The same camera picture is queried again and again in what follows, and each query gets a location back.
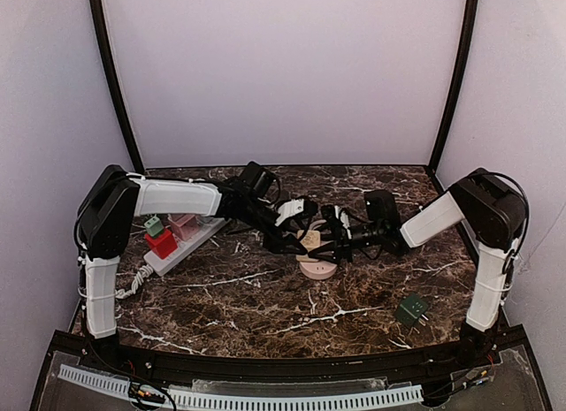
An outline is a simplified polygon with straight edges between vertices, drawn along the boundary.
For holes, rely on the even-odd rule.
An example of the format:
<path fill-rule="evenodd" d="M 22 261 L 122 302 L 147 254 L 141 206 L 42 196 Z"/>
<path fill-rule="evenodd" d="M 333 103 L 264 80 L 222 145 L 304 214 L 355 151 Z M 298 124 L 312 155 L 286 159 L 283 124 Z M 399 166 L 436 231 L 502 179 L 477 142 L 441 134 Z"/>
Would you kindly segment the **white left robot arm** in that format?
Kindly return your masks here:
<path fill-rule="evenodd" d="M 265 195 L 276 175 L 255 162 L 225 180 L 164 179 L 107 166 L 80 205 L 73 229 L 84 277 L 86 326 L 94 339 L 117 332 L 116 273 L 137 217 L 194 214 L 235 219 L 264 236 L 273 254 L 304 255 L 294 233 L 317 214 L 317 204 L 302 196 L 270 204 Z"/>

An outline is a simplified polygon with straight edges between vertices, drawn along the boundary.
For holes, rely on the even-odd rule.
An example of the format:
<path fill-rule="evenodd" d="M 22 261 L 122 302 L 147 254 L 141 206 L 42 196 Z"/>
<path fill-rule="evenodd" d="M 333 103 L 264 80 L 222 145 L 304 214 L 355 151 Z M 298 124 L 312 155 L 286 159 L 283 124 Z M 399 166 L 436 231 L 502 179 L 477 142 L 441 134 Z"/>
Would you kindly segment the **red cube socket adapter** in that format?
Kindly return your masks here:
<path fill-rule="evenodd" d="M 169 229 L 165 229 L 156 237 L 151 237 L 146 233 L 144 239 L 147 241 L 150 250 L 162 260 L 178 249 L 177 241 Z"/>

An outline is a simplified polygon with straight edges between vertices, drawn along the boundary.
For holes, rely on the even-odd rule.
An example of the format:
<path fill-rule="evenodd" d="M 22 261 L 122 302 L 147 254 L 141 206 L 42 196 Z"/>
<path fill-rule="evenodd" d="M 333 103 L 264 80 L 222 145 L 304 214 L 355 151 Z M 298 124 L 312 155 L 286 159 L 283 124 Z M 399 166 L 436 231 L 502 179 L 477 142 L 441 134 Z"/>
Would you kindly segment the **pink round socket hub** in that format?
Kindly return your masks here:
<path fill-rule="evenodd" d="M 299 268 L 305 277 L 320 281 L 332 277 L 335 274 L 338 265 L 325 261 L 299 262 Z"/>

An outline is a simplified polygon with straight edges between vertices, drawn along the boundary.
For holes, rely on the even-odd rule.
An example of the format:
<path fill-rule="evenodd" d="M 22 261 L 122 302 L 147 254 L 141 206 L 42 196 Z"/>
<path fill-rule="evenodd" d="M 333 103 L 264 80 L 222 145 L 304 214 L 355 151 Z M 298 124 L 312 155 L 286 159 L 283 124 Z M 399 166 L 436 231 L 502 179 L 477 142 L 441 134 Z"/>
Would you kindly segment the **beige cube adapter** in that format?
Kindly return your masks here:
<path fill-rule="evenodd" d="M 300 243 L 306 248 L 308 252 L 321 247 L 321 233 L 318 230 L 300 230 L 297 233 L 297 237 L 300 238 Z M 311 258 L 308 255 L 297 255 L 296 261 L 299 263 L 318 263 L 319 259 Z"/>

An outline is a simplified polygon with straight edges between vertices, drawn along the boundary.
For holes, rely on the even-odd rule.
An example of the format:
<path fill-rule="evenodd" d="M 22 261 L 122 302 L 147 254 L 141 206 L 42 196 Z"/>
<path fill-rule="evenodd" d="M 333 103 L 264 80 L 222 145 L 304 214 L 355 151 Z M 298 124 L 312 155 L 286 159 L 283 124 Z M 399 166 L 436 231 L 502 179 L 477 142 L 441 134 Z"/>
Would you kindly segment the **dark green cube adapter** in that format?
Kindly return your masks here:
<path fill-rule="evenodd" d="M 425 316 L 430 305 L 416 293 L 411 293 L 404 298 L 394 312 L 394 318 L 406 328 L 414 327 L 418 320 Z"/>

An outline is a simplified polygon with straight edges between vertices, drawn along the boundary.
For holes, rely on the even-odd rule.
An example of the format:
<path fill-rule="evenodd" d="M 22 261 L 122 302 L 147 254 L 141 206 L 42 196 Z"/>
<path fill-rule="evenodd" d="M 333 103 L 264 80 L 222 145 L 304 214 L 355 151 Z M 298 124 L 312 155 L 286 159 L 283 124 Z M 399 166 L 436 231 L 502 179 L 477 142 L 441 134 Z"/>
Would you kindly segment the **white power strip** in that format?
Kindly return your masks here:
<path fill-rule="evenodd" d="M 158 258 L 152 251 L 147 252 L 143 259 L 145 263 L 153 269 L 160 277 L 164 276 L 169 270 L 185 260 L 190 254 L 196 251 L 205 241 L 214 236 L 220 229 L 227 225 L 224 218 L 197 216 L 201 225 L 201 230 L 190 240 L 182 241 L 174 234 L 178 249 L 164 260 Z"/>

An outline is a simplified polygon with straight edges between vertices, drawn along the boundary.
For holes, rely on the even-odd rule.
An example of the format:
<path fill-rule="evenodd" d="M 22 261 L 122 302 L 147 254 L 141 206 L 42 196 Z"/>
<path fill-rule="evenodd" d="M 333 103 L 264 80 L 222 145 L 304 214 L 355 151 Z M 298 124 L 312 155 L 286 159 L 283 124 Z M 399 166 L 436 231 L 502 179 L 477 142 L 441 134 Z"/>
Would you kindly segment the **pink cube socket adapter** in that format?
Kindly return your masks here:
<path fill-rule="evenodd" d="M 194 214 L 169 214 L 168 221 L 172 233 L 182 241 L 190 240 L 201 230 L 198 217 Z"/>

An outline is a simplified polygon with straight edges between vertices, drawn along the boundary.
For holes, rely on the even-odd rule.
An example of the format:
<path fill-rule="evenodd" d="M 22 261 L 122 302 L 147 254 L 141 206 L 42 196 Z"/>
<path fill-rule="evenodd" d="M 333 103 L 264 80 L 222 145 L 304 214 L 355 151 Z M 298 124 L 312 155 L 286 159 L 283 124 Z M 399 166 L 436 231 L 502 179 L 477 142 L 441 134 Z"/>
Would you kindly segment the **mint green usb charger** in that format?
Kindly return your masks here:
<path fill-rule="evenodd" d="M 164 225 L 163 225 L 161 219 L 157 215 L 149 217 L 143 223 L 143 226 L 146 230 L 146 233 L 152 239 L 158 238 L 159 236 L 161 236 L 164 233 Z"/>

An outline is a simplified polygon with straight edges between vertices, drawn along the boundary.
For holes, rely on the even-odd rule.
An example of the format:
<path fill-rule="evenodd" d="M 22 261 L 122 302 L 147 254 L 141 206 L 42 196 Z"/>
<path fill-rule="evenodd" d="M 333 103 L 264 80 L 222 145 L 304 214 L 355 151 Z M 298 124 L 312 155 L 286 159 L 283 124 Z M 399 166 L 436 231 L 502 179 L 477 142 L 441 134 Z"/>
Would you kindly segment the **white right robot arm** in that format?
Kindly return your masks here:
<path fill-rule="evenodd" d="M 302 255 L 329 263 L 352 261 L 354 251 L 373 246 L 391 255 L 405 255 L 466 222 L 478 243 L 478 268 L 460 336 L 466 339 L 494 331 L 530 221 L 526 194 L 513 179 L 478 168 L 406 222 L 401 221 L 394 196 L 387 190 L 365 193 L 364 203 L 364 220 L 340 206 L 323 206 L 319 213 L 329 232 L 322 236 L 321 246 L 307 249 L 302 234 L 287 235 L 283 230 L 288 219 L 308 209 L 306 201 L 285 202 L 279 207 L 273 232 L 264 236 L 264 247 L 274 254 Z"/>

